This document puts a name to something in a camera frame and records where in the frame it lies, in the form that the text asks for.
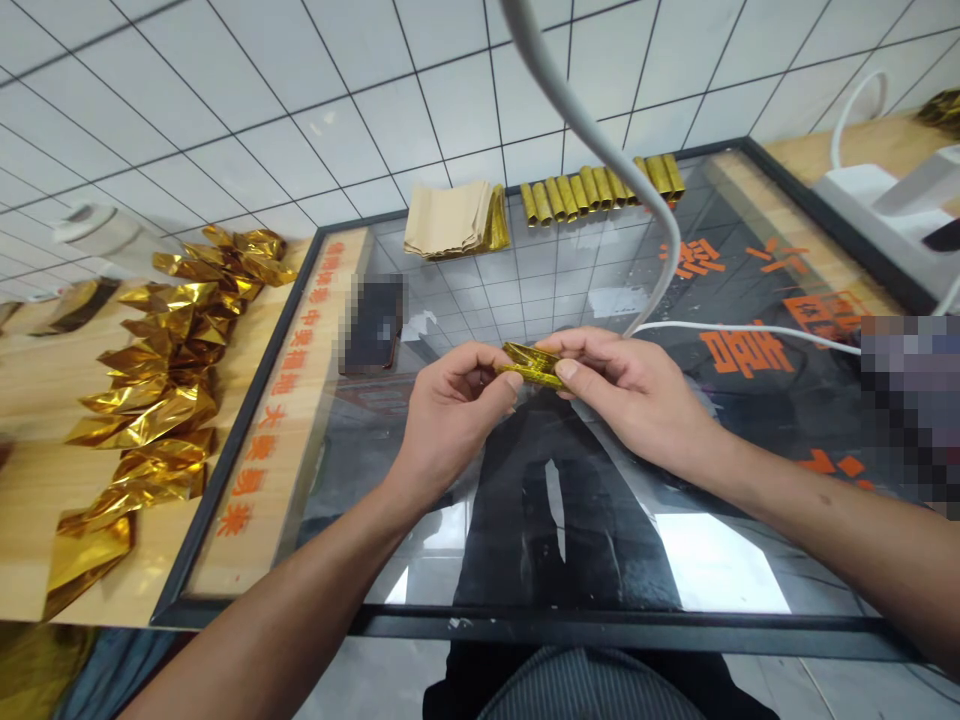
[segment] floor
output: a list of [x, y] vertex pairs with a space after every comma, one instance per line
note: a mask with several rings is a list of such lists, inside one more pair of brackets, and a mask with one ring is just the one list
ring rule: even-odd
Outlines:
[[[446, 642], [347, 638], [296, 720], [418, 720], [423, 691], [443, 678], [446, 657]], [[747, 655], [726, 660], [737, 685], [781, 720], [960, 717], [960, 686], [917, 666]]]

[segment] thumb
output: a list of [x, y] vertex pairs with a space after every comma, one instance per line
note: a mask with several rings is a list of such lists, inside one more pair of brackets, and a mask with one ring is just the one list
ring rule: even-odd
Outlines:
[[496, 380], [487, 385], [480, 397], [474, 400], [473, 405], [481, 416], [481, 422], [492, 428], [517, 401], [517, 391], [523, 385], [523, 376], [520, 373], [505, 372], [497, 376]]
[[554, 366], [553, 371], [570, 392], [601, 415], [613, 412], [622, 403], [618, 397], [620, 388], [614, 387], [595, 370], [576, 360], [564, 358]]

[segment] stack of brown paper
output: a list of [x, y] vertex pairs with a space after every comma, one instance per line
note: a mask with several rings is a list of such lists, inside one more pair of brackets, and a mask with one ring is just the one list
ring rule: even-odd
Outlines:
[[439, 260], [479, 248], [490, 194], [490, 183], [485, 180], [450, 190], [414, 187], [403, 236], [404, 252]]

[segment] black table frame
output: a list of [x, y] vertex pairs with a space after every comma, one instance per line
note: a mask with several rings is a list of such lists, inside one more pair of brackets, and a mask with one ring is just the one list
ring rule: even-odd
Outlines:
[[[935, 299], [922, 286], [890, 262], [751, 138], [736, 138], [690, 148], [675, 153], [675, 157], [683, 160], [725, 150], [740, 151], [752, 161], [907, 312], [928, 314], [936, 305]], [[508, 195], [518, 192], [519, 187], [507, 190]], [[304, 258], [303, 267], [314, 265], [324, 239], [330, 233], [399, 219], [406, 214], [407, 211], [403, 210], [319, 228]], [[293, 285], [160, 594], [150, 620], [152, 626], [200, 629], [231, 603], [228, 598], [191, 598], [186, 595], [186, 588], [309, 279], [310, 273], [303, 272]], [[922, 659], [919, 652], [886, 620], [869, 617], [364, 604], [350, 627], [350, 634], [900, 662]]]

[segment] left hand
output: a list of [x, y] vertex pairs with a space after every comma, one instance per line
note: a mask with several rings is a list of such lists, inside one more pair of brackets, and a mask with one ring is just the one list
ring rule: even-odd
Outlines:
[[403, 445], [385, 484], [432, 505], [480, 452], [487, 435], [513, 410], [523, 384], [500, 348], [468, 342], [417, 375]]

